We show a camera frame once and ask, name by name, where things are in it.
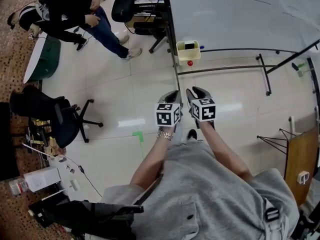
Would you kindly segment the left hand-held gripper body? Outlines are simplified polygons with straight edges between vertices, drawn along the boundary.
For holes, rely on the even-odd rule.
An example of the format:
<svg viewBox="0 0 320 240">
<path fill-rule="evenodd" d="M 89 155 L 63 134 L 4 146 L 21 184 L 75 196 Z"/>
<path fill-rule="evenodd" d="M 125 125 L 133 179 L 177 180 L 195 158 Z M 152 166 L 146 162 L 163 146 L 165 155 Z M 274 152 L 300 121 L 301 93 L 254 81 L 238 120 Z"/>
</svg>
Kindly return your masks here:
<svg viewBox="0 0 320 240">
<path fill-rule="evenodd" d="M 160 103 L 159 100 L 154 107 L 156 126 L 165 132 L 175 132 L 178 122 L 181 121 L 182 107 L 182 97 L 179 90 L 175 103 Z"/>
</svg>

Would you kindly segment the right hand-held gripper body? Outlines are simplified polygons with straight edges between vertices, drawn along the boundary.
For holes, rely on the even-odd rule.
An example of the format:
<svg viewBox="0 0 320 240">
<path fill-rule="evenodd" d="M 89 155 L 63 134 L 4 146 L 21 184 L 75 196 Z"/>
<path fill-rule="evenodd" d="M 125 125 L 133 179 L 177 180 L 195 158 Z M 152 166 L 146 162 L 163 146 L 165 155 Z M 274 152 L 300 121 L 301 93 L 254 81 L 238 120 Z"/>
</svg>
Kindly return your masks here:
<svg viewBox="0 0 320 240">
<path fill-rule="evenodd" d="M 209 124 L 215 128 L 216 104 L 212 97 L 191 100 L 189 112 L 195 119 L 197 129 L 200 129 L 199 123 L 201 122 L 209 122 Z"/>
</svg>

